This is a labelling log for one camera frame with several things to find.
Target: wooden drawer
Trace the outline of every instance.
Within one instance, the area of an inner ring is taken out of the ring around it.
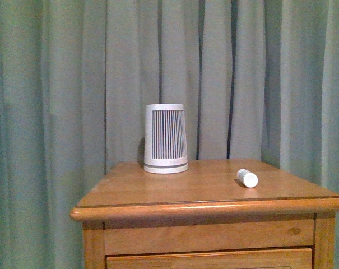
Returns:
[[[312,214],[236,217],[230,221],[225,220],[229,223],[216,221],[219,223],[106,229],[105,254],[202,252],[313,245]]]
[[[107,258],[107,269],[311,269],[311,267],[310,248]]]

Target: white cylindrical device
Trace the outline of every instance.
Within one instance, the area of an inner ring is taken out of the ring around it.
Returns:
[[[184,106],[146,106],[144,170],[172,174],[188,169]]]
[[[258,184],[258,177],[246,169],[240,169],[236,175],[240,182],[248,188],[254,188]]]

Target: white bottle cap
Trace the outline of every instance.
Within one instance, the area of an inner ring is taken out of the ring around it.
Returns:
[[[254,188],[258,184],[258,177],[245,169],[240,169],[237,174],[238,179],[248,188]]]

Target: wood grain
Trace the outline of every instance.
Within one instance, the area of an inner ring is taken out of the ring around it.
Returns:
[[[262,216],[226,224],[106,229],[105,254],[212,251],[313,245],[313,216]]]
[[[311,249],[108,257],[108,269],[311,269]]]
[[[332,269],[335,246],[335,212],[316,214],[314,269]]]
[[[216,217],[219,215],[301,214],[339,211],[339,198],[168,203],[164,205],[74,208],[76,221],[131,222],[141,219]]]
[[[240,168],[258,175],[255,188],[236,180]],[[196,160],[185,172],[165,175],[145,172],[137,163],[118,163],[77,208],[321,197],[339,195],[257,160]]]
[[[85,269],[105,269],[103,224],[83,226]]]
[[[252,189],[238,182],[247,168],[259,177]],[[72,210],[76,221],[215,217],[339,211],[339,194],[256,160],[191,161],[183,173],[145,172],[119,163]]]

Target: curtain fold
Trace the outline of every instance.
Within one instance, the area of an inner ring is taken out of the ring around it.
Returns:
[[[190,159],[339,193],[339,0],[0,1],[0,268],[83,268],[69,211],[153,103],[184,104]]]
[[[198,155],[200,159],[225,159],[233,65],[231,3],[205,3]]]
[[[268,1],[266,20],[262,159],[339,193],[339,1]]]
[[[263,1],[238,1],[230,158],[261,159],[264,116]]]

